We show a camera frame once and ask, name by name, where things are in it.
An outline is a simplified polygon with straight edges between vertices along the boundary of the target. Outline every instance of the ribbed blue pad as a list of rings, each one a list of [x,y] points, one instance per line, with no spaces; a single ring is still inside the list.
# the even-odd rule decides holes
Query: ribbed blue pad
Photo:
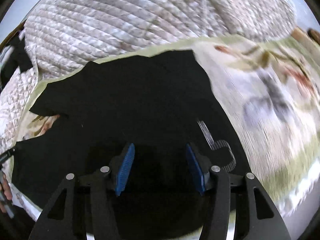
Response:
[[[201,195],[203,195],[205,192],[204,174],[202,173],[199,163],[195,157],[195,154],[193,153],[192,148],[189,144],[187,144],[186,158],[196,190]]]
[[[134,160],[134,155],[135,155],[135,148],[134,148],[134,144],[132,143],[128,148],[127,154],[125,155],[122,165],[117,174],[117,181],[116,181],[116,188],[115,188],[116,196],[120,196],[121,192],[124,191],[125,189],[125,185],[127,184],[132,163]]]

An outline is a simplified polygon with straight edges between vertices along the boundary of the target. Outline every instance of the black fabric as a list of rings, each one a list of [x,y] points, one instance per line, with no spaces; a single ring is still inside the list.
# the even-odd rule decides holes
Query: black fabric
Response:
[[[24,38],[20,40],[19,33],[17,33],[8,42],[8,45],[12,45],[14,47],[14,50],[12,54],[9,56],[7,62],[2,66],[2,69],[0,72],[1,90],[3,90],[3,88],[9,82],[10,78],[14,74],[17,67],[20,68],[21,73],[32,68],[32,62],[24,49],[25,47]]]
[[[197,121],[204,121],[214,140],[230,144],[237,161],[232,173],[251,171],[239,138],[192,51],[101,65],[89,62],[74,76],[48,84],[31,111],[61,115],[44,135],[16,145],[12,182],[42,208],[66,174],[92,173],[108,165],[126,142],[135,144],[126,190],[114,200],[120,231],[131,239],[146,237],[148,232],[154,238],[155,220],[159,238],[179,236],[203,224],[206,200],[195,192],[185,159],[186,143],[194,142],[213,165],[225,166],[230,157],[210,150]],[[148,221],[154,223],[147,230],[145,220],[156,215],[161,219]],[[125,230],[129,220],[135,233]],[[177,231],[181,220],[188,226]],[[144,233],[139,235],[137,228],[143,225]]]

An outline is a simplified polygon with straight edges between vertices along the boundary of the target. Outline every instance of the human hand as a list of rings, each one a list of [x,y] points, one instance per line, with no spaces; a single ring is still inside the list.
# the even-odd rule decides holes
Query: human hand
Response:
[[[7,181],[7,178],[4,173],[0,172],[0,174],[3,174],[3,181],[1,179],[2,183],[0,184],[0,191],[2,191],[4,193],[4,195],[7,197],[7,199],[9,201],[11,201],[12,200],[12,193],[11,193],[11,189],[10,189],[9,183]],[[1,204],[1,203],[0,203],[0,209],[3,213],[7,212],[5,210],[3,204]]]

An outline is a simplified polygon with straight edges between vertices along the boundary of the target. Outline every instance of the round metal rivet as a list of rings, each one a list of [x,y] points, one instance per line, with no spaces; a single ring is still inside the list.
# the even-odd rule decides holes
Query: round metal rivet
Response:
[[[247,173],[247,178],[254,179],[254,175],[251,172],[249,172],[249,173]]]
[[[212,166],[211,170],[214,172],[219,172],[220,171],[220,167],[219,166]]]
[[[100,169],[101,172],[108,172],[110,171],[110,168],[108,166],[103,166],[101,169]]]
[[[67,179],[73,179],[75,177],[75,175],[73,174],[73,173],[69,173],[67,176],[66,176],[66,178]]]

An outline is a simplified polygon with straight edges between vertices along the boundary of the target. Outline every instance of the black garment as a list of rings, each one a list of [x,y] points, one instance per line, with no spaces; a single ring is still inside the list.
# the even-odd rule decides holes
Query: black garment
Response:
[[[32,62],[26,53],[24,47],[24,38],[19,39],[19,33],[17,33],[9,42],[8,45],[14,47],[12,54],[9,56],[7,62],[2,66],[0,72],[1,91],[4,89],[10,78],[14,74],[17,67],[20,68],[20,72],[23,73],[32,68]]]
[[[137,218],[137,211],[144,210],[150,217],[152,208],[142,207],[157,202],[155,192],[167,193],[167,198],[162,198],[167,209],[157,212],[157,216],[160,212],[167,216],[164,228],[176,225],[175,218],[177,221],[193,210],[197,212],[194,218],[201,219],[193,221],[187,216],[192,225],[183,233],[196,229],[203,223],[205,203],[195,192],[188,171],[186,143],[194,142],[213,165],[223,167],[231,161],[229,154],[217,156],[210,150],[197,121],[204,121],[214,140],[229,143],[237,161],[232,173],[250,172],[239,138],[192,51],[169,51],[151,58],[135,56],[101,65],[89,62],[74,76],[48,84],[31,111],[62,116],[44,135],[16,145],[12,182],[42,208],[66,174],[92,173],[108,165],[126,142],[132,142],[136,157],[126,190],[115,200],[118,220],[125,223],[129,217],[128,213],[121,216],[125,211]],[[181,203],[176,204],[179,210],[169,215],[171,221],[168,212],[174,205],[169,199],[176,193],[180,198],[175,200]],[[138,227],[144,220],[130,221]]]

